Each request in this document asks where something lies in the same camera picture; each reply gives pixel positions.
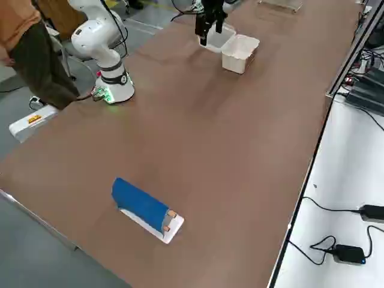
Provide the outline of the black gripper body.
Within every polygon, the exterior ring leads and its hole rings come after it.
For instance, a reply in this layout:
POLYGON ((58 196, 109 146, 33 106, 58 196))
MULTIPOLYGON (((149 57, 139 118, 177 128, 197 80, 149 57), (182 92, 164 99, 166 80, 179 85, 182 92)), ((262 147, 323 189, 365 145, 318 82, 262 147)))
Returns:
POLYGON ((201 16, 225 16, 223 10, 224 0, 201 0, 201 16))

